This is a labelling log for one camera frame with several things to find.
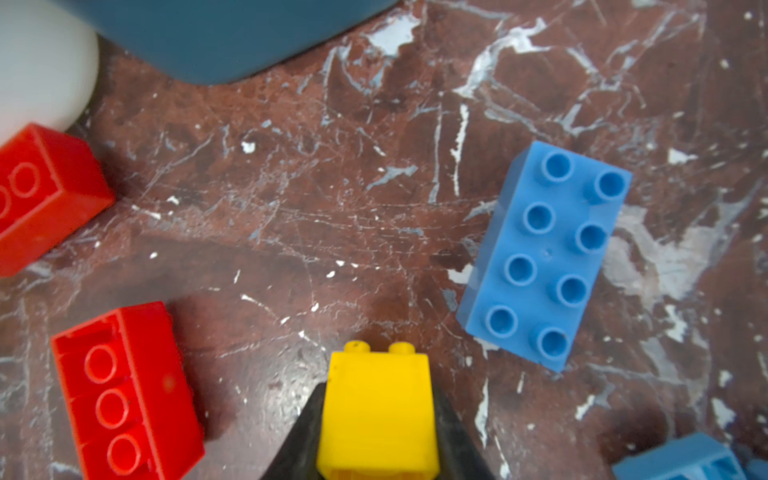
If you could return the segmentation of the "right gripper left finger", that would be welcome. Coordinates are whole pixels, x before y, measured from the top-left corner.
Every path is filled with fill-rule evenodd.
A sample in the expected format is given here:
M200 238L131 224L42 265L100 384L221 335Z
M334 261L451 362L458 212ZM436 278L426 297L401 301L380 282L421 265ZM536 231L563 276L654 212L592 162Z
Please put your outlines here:
M278 453L261 476L261 480L322 478L317 469L317 456L326 386L327 383L322 382L314 388Z

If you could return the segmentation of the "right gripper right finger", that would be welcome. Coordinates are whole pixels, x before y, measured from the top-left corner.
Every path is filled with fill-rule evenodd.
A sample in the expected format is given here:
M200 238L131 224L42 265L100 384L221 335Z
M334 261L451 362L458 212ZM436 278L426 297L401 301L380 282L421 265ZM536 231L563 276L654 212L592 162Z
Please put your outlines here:
M432 389L440 466L437 479L494 480L446 394L436 383Z

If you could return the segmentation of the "small yellow lego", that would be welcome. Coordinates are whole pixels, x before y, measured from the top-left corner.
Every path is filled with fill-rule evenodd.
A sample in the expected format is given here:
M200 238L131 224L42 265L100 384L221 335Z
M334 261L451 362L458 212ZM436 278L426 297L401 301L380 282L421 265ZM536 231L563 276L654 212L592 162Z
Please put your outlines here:
M316 467L325 479L435 479L429 361L407 342L350 341L331 355Z

